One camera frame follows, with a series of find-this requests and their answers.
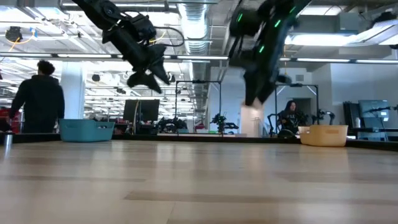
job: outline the storage bin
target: storage bin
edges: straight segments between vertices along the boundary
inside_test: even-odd
[[[298,127],[298,133],[302,134],[302,133],[309,133],[310,132],[310,127],[306,127],[306,126],[299,126]]]
[[[61,119],[61,140],[65,142],[98,142],[112,139],[114,122],[91,119]]]
[[[312,125],[309,133],[300,133],[300,140],[309,146],[344,147],[347,131],[347,125]]]
[[[188,134],[189,130],[187,130],[187,129],[178,129],[177,132],[180,133],[180,134]]]
[[[197,129],[198,134],[208,134],[209,130],[208,129]]]

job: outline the person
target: person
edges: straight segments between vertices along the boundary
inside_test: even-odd
[[[25,123],[23,133],[52,133],[57,119],[65,112],[63,90],[56,78],[51,77],[55,67],[41,60],[37,75],[19,86],[12,101],[9,117],[12,119],[24,105]]]
[[[294,134],[299,131],[299,126],[305,126],[307,122],[305,115],[297,109],[297,104],[294,100],[287,102],[285,110],[279,113],[279,119],[282,123],[282,128]]]

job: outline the ventilation duct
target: ventilation duct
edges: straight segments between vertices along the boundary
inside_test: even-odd
[[[189,55],[207,55],[210,44],[198,40],[208,37],[208,20],[207,4],[178,4],[178,10],[181,14],[181,26],[184,36],[188,39],[185,41],[185,48]],[[209,80],[210,64],[209,63],[190,63],[190,78],[192,80]],[[194,85],[194,94],[197,98],[197,108],[205,105],[206,99],[201,95],[203,84]]]
[[[115,2],[115,5],[125,12],[171,12],[178,13],[176,5],[145,3],[134,4],[134,2]],[[60,8],[64,11],[81,11],[73,1],[62,1]]]

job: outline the cable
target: cable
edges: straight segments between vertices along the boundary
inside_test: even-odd
[[[158,40],[162,39],[162,38],[164,37],[165,34],[166,34],[166,31],[164,31],[163,34],[162,34],[162,36],[159,37],[158,39],[150,40],[149,42],[150,42],[150,43],[157,42]]]
[[[334,7],[339,7],[339,9],[341,10],[341,12],[343,12],[343,9],[340,6],[331,6],[328,10],[326,10],[326,12],[324,13],[324,15],[326,15],[326,13],[328,13],[328,11],[330,11],[330,9],[333,9]]]
[[[19,37],[17,38],[17,40],[14,42],[14,44],[12,45],[12,47],[8,50],[8,52],[11,52],[13,50],[13,48],[15,47],[15,45],[18,43]]]
[[[377,114],[375,114],[375,112],[372,113],[373,116],[375,118],[377,118],[380,122],[381,122],[381,126],[383,127],[383,132],[384,132],[384,138],[386,139],[386,141],[388,141],[388,135],[387,135],[387,131],[386,128],[384,127],[384,123],[383,123],[383,118],[379,118],[379,116]]]
[[[132,131],[133,131],[134,134],[137,133],[137,132],[136,132],[136,119],[137,119],[137,109],[138,109],[139,103],[140,103],[140,100],[137,101],[136,109],[135,109],[135,111],[134,111],[134,122],[133,122],[133,124],[132,124]]]
[[[32,38],[33,38],[34,36],[35,36],[35,32],[32,32],[31,37],[30,37],[29,39],[27,39],[26,41],[18,42],[19,37],[18,37],[18,39],[17,39],[15,42],[9,41],[9,40],[7,40],[7,41],[10,42],[10,43],[13,43],[13,44],[26,44],[26,43],[28,43],[30,40],[32,40]]]
[[[156,29],[169,29],[169,30],[174,30],[175,32],[177,32],[178,34],[181,35],[181,37],[182,37],[182,42],[181,42],[180,44],[177,44],[177,45],[164,44],[165,46],[168,46],[168,47],[181,47],[182,45],[184,45],[184,43],[185,43],[184,35],[183,35],[183,34],[181,33],[181,31],[179,31],[178,29],[173,28],[173,27],[155,27],[155,28],[156,28]]]
[[[359,13],[359,15],[360,15],[365,21],[372,22],[372,20],[367,19],[364,15],[362,15],[362,13]]]

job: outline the wooden table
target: wooden table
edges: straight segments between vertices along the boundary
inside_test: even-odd
[[[398,153],[111,141],[0,151],[2,224],[398,223]]]

